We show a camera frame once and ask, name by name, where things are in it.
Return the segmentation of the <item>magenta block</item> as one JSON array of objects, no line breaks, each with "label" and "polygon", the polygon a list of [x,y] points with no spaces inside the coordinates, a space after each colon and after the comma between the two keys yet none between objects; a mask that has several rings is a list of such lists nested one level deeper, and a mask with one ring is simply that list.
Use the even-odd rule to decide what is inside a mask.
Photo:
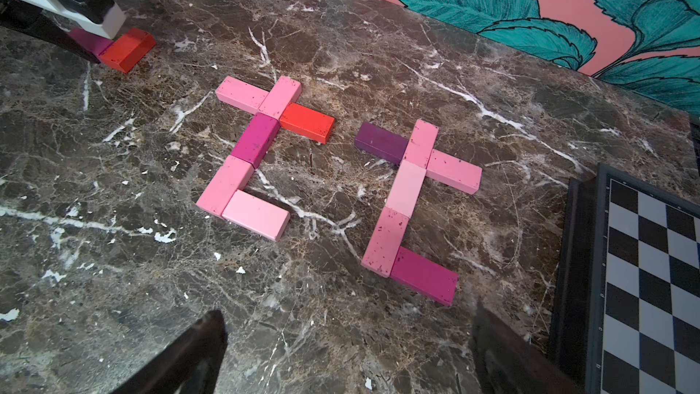
[{"label": "magenta block", "polygon": [[233,148],[231,156],[258,169],[280,127],[277,119],[261,112],[255,114]]},{"label": "magenta block", "polygon": [[102,55],[113,44],[111,39],[94,35],[80,27],[69,30],[67,34],[96,57]]},{"label": "magenta block", "polygon": [[459,281],[457,273],[403,246],[399,247],[390,277],[443,306],[452,305]]}]

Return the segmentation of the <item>pink block horizontal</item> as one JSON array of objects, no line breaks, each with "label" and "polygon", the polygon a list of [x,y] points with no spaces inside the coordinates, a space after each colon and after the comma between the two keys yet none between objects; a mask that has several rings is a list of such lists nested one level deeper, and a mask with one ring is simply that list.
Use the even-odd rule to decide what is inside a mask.
[{"label": "pink block horizontal", "polygon": [[384,207],[362,258],[362,266],[381,277],[389,277],[408,221],[406,215]]}]

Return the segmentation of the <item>light pink block edge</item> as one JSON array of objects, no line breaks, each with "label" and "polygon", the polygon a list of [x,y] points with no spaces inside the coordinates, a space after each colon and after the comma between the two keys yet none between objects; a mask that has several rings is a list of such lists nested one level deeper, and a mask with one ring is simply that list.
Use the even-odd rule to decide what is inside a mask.
[{"label": "light pink block edge", "polygon": [[409,138],[403,161],[427,169],[438,133],[437,126],[424,120],[417,120]]}]

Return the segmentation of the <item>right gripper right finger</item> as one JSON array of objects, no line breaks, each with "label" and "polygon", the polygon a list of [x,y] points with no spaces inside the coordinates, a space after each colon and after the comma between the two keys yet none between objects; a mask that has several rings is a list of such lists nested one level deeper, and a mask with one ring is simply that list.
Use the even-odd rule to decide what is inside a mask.
[{"label": "right gripper right finger", "polygon": [[583,391],[481,301],[471,322],[471,354],[484,393]]}]

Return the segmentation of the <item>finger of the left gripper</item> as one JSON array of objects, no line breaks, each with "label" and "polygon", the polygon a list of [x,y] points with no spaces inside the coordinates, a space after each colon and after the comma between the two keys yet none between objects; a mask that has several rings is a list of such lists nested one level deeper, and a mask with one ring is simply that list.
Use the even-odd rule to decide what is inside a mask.
[{"label": "finger of the left gripper", "polygon": [[43,9],[20,0],[1,0],[1,26],[31,36],[98,64],[98,58],[43,14]]}]

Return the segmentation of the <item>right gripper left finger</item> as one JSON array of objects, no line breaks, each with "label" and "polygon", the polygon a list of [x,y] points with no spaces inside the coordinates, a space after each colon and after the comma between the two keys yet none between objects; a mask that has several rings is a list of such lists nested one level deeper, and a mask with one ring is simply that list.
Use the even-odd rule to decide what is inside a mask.
[{"label": "right gripper left finger", "polygon": [[213,393],[227,346],[222,311],[208,311],[113,393]]}]

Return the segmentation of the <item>light pink block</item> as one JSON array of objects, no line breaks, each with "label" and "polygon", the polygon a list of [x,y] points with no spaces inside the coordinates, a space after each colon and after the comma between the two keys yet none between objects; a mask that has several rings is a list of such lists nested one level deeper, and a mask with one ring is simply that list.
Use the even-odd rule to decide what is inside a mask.
[{"label": "light pink block", "polygon": [[224,208],[222,217],[257,235],[278,241],[291,215],[286,209],[237,190]]},{"label": "light pink block", "polygon": [[386,200],[386,207],[410,218],[426,177],[426,169],[409,161],[401,162]]}]

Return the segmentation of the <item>pink block top pair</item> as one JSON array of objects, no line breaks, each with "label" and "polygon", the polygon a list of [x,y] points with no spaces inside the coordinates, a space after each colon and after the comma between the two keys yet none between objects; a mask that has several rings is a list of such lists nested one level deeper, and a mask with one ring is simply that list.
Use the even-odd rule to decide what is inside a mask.
[{"label": "pink block top pair", "polygon": [[302,93],[302,84],[287,76],[277,80],[259,107],[262,114],[280,120],[287,106],[295,103]]},{"label": "pink block top pair", "polygon": [[260,106],[268,95],[266,90],[233,77],[226,77],[215,93],[221,102],[253,115],[259,112]]}]

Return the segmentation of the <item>dark purple block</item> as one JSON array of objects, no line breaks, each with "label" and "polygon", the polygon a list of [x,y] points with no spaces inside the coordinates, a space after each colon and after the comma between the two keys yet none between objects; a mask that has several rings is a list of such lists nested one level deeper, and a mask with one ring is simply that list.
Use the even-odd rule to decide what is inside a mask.
[{"label": "dark purple block", "polygon": [[372,123],[364,122],[355,137],[355,147],[382,160],[400,165],[408,147],[408,139]]}]

